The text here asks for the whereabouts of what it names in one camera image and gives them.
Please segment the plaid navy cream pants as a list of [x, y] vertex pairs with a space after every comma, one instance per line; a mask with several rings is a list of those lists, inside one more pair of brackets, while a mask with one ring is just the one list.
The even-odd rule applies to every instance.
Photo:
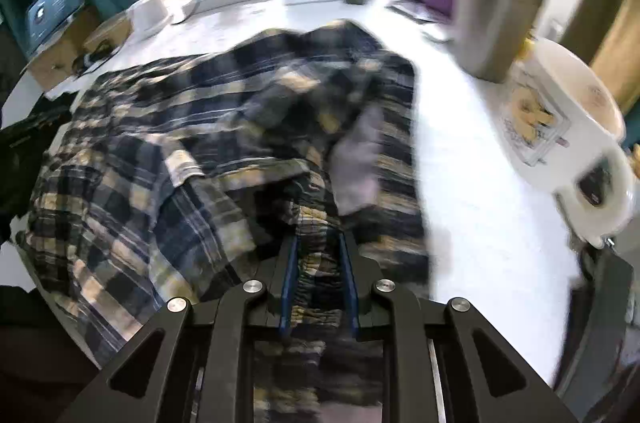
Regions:
[[347, 339], [333, 239], [424, 282], [416, 67], [351, 21], [99, 76], [32, 191], [25, 251], [106, 365], [168, 299], [217, 299], [286, 235], [303, 246], [292, 339], [260, 343], [259, 422], [379, 408], [380, 344]]

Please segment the white table cloth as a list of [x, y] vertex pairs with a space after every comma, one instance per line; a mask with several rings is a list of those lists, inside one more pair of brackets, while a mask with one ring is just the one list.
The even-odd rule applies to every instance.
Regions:
[[437, 302], [468, 299], [552, 381], [579, 276], [570, 232], [554, 199], [523, 182], [503, 150], [495, 125], [500, 88], [463, 72], [446, 47], [427, 41], [387, 1], [228, 6], [127, 44], [106, 68], [219, 53], [267, 29], [307, 31], [340, 19], [360, 24], [416, 68], [413, 166], [430, 257], [428, 295]]

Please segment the white cartoon bear mug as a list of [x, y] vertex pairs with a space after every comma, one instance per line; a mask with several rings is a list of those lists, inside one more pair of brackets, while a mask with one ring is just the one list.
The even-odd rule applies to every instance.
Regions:
[[511, 69], [499, 130], [512, 166], [557, 195], [577, 237], [593, 247], [634, 213], [636, 183], [620, 143], [620, 108], [597, 74], [564, 46], [533, 44]]

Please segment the brown cardboard box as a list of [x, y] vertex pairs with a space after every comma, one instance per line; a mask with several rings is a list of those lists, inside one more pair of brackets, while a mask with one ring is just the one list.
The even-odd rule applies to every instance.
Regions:
[[98, 11], [92, 5], [85, 6], [67, 18], [37, 48], [35, 55], [29, 59], [26, 70], [38, 83], [41, 91], [51, 91], [74, 73], [74, 61], [85, 53], [85, 40], [100, 24]]

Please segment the beige plastic lidded container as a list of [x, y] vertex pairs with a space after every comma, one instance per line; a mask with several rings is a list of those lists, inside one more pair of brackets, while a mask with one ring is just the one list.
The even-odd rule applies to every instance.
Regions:
[[87, 53], [93, 53], [103, 41], [112, 47], [118, 47], [128, 40], [131, 33], [131, 21], [126, 12], [121, 12], [100, 24], [85, 39], [84, 49]]

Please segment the tablet with teal screen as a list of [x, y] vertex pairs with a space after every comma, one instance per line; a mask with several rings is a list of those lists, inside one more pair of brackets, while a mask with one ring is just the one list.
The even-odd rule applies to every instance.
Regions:
[[35, 53], [58, 27], [85, 5], [85, 1], [35, 0], [26, 14], [29, 53]]

